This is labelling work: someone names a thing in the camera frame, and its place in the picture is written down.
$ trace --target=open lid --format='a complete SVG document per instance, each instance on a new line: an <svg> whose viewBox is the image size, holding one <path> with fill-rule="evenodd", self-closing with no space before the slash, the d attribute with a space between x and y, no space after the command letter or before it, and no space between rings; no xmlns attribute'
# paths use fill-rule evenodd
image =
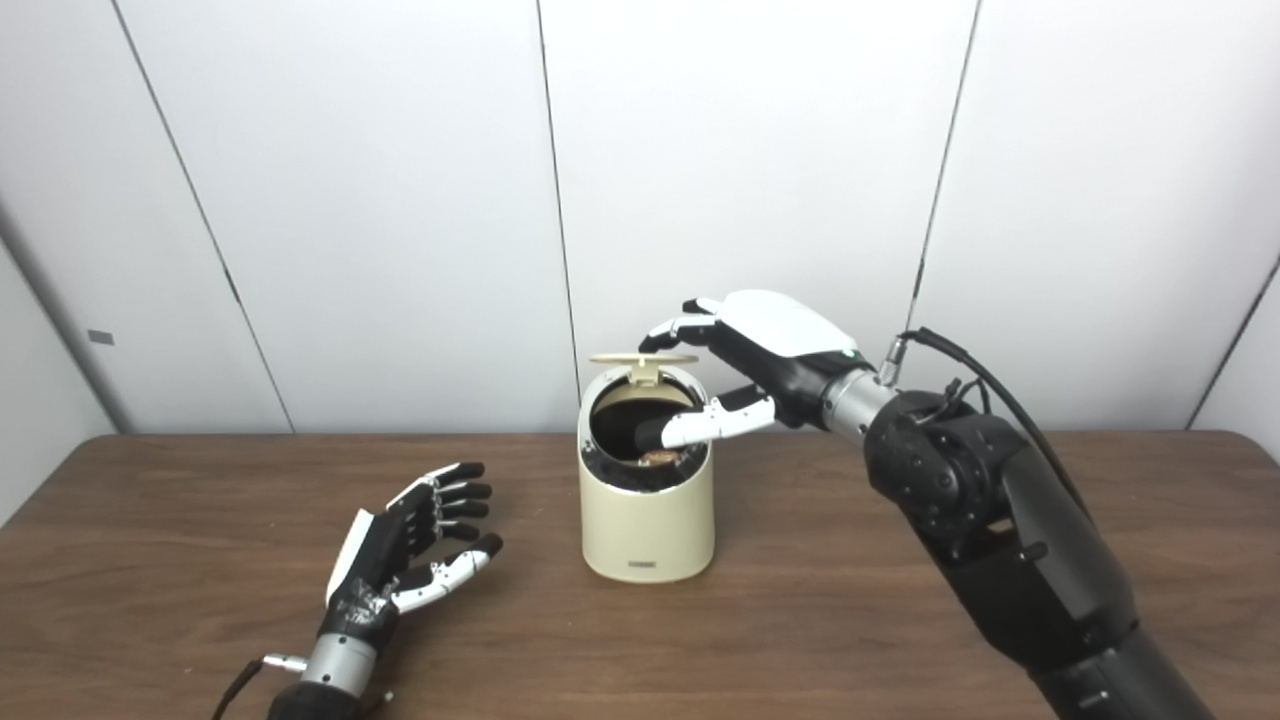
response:
<svg viewBox="0 0 1280 720"><path fill-rule="evenodd" d="M650 352L608 352L593 355L591 363L608 365L631 365L627 379L631 384L655 386L659 382L658 368L662 365L687 365L696 363L692 355L658 355Z"/></svg>

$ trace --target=white wall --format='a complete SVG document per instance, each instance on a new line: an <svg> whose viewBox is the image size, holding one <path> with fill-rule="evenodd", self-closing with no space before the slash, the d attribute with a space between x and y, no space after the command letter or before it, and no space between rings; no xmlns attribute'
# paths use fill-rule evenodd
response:
<svg viewBox="0 0 1280 720"><path fill-rule="evenodd" d="M1265 0L984 3L914 323L1047 427L1184 427L1280 252L1277 37Z"/></svg>
<svg viewBox="0 0 1280 720"><path fill-rule="evenodd" d="M0 232L123 429L287 432L111 4L0 4Z"/></svg>
<svg viewBox="0 0 1280 720"><path fill-rule="evenodd" d="M911 322L1046 427L1183 427L1280 252L1270 1L987 0L955 115L972 0L120 6L212 237L88 0L0 5L0 232L133 429L567 429L744 287L878 357L952 118Z"/></svg>
<svg viewBox="0 0 1280 720"><path fill-rule="evenodd" d="M1196 418L1197 430L1234 430L1280 461L1280 283L1271 278L1253 318Z"/></svg>
<svg viewBox="0 0 1280 720"><path fill-rule="evenodd" d="M763 287L906 322L973 3L544 0L577 360ZM719 361L713 392L741 386Z"/></svg>
<svg viewBox="0 0 1280 720"><path fill-rule="evenodd" d="M300 432L572 425L534 0L120 6Z"/></svg>
<svg viewBox="0 0 1280 720"><path fill-rule="evenodd" d="M0 525L76 447L113 432L0 241Z"/></svg>

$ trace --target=robotic arm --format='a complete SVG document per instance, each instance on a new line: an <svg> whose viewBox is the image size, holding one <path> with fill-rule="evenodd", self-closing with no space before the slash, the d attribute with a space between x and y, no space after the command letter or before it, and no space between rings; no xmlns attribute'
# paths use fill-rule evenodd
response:
<svg viewBox="0 0 1280 720"><path fill-rule="evenodd" d="M430 605L480 571L502 550L495 534L458 518L484 518L492 495L470 482L484 474L479 462L456 462L413 480L379 514L358 510L338 552L325 591L325 615L310 657L266 655L232 683L214 712L219 720L232 698L264 665L298 673L297 683L275 697L268 720L356 720L374 665L390 642L401 615ZM439 562L410 566L445 538L471 544Z"/></svg>
<svg viewBox="0 0 1280 720"><path fill-rule="evenodd" d="M1021 666L1064 720L1212 720L1138 620L1133 591L1061 462L1021 406L968 352L928 329L899 336L877 370L854 340L767 291L692 300L641 352L705 346L753 384L636 430L643 450L812 425L863 448L983 637ZM978 379L896 387L906 343ZM965 402L978 387L986 411ZM989 413L988 387L1027 430Z"/></svg>

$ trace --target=cable connector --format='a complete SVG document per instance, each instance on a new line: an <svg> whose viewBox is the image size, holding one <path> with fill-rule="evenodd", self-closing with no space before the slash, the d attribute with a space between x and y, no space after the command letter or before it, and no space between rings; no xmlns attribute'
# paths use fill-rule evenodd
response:
<svg viewBox="0 0 1280 720"><path fill-rule="evenodd" d="M884 355L884 361L881 363L881 369L876 374L876 382L883 387L893 387L897 384L897 375L902 372L902 359L906 357L906 340L902 336L893 338L893 345L890 346L888 354Z"/></svg>
<svg viewBox="0 0 1280 720"><path fill-rule="evenodd" d="M273 652L262 656L262 665L301 674L307 669L307 659L298 657L297 655L282 655L279 652Z"/></svg>

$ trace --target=wooden table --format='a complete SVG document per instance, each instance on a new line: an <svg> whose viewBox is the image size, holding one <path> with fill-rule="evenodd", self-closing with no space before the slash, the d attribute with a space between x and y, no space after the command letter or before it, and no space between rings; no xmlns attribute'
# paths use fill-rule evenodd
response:
<svg viewBox="0 0 1280 720"><path fill-rule="evenodd" d="M1280 715L1280 470L1222 433L1051 438L1147 625L1226 719ZM672 585L580 556L568 436L109 437L0 530L0 717L207 717L306 653L358 506L483 460L507 547L401 624L394 719L1048 719L836 438L717 448L718 543ZM291 682L265 670L228 719Z"/></svg>

